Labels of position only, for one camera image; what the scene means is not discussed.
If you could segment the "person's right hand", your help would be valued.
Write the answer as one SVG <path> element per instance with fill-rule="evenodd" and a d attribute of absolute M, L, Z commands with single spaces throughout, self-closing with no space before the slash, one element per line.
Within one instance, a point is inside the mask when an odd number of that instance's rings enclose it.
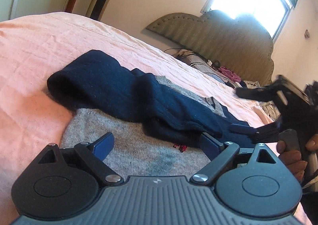
<path fill-rule="evenodd" d="M 317 151 L 318 137 L 315 134 L 307 143 L 306 149 L 309 152 Z M 284 141 L 278 141 L 276 150 L 279 154 L 279 159 L 285 164 L 289 171 L 295 176 L 298 181 L 301 181 L 304 177 L 304 171 L 307 167 L 307 162 L 302 160 L 301 153 L 297 150 L 286 150 L 286 144 Z"/>

